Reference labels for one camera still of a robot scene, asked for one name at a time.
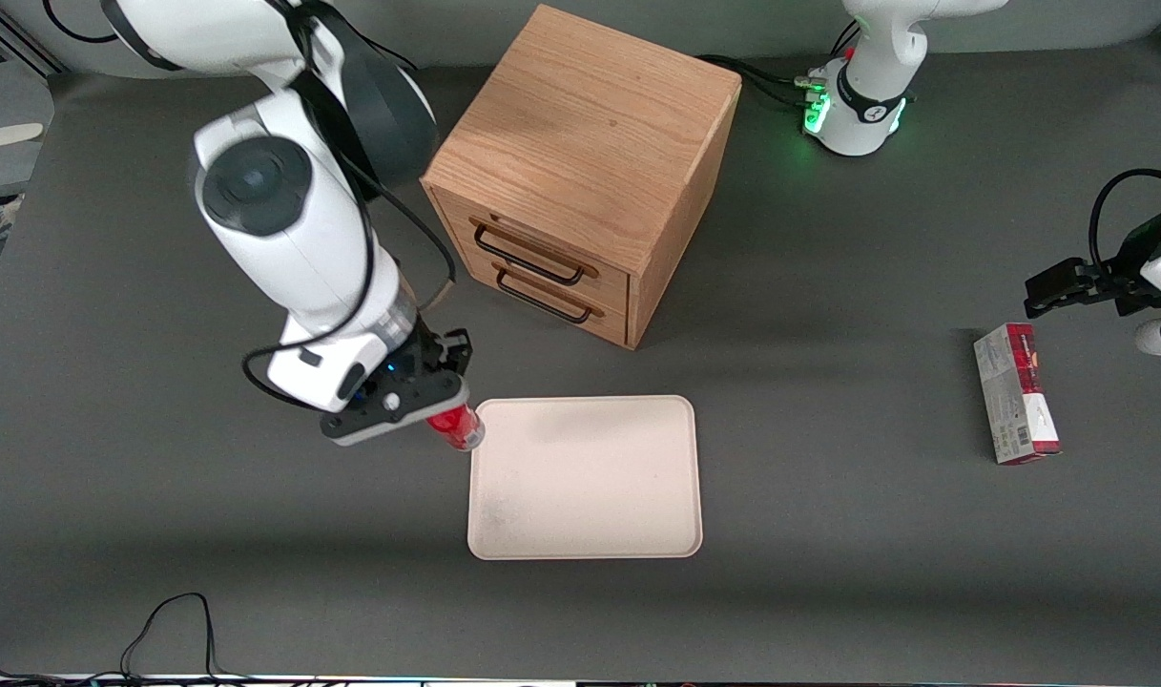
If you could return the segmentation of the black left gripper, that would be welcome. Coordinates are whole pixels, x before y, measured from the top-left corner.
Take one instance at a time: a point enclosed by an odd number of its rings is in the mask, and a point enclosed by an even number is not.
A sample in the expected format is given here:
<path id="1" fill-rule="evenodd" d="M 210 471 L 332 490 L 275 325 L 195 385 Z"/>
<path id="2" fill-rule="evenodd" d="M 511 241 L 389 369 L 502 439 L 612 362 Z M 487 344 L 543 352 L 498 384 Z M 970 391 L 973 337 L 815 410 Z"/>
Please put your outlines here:
<path id="1" fill-rule="evenodd" d="M 1073 256 L 1026 280 L 1029 319 L 1102 301 L 1113 301 L 1122 317 L 1144 309 L 1161 312 L 1161 214 L 1130 231 L 1111 260 L 1103 260 L 1099 252 L 1099 222 L 1102 214 L 1093 214 L 1094 263 Z"/>

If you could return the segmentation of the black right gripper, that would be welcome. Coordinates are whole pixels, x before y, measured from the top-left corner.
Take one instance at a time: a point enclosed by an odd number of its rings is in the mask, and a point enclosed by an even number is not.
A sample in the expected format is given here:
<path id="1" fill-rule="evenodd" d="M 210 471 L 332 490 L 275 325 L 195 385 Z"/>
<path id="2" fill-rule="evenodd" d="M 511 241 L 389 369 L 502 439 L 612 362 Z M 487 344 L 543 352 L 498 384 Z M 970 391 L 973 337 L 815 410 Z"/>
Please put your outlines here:
<path id="1" fill-rule="evenodd" d="M 323 413 L 320 431 L 352 447 L 401 427 L 428 424 L 454 448 L 474 448 L 474 408 L 464 374 L 473 357 L 467 330 L 413 330 L 355 386 L 344 408 Z"/>

